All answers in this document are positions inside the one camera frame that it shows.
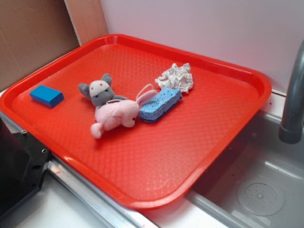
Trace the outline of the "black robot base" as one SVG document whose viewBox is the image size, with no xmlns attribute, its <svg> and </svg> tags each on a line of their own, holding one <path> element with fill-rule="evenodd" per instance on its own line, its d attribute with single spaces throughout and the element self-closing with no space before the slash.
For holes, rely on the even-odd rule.
<svg viewBox="0 0 304 228">
<path fill-rule="evenodd" d="M 0 121 L 0 219 L 42 187 L 50 152 L 30 133 L 12 133 Z"/>
</svg>

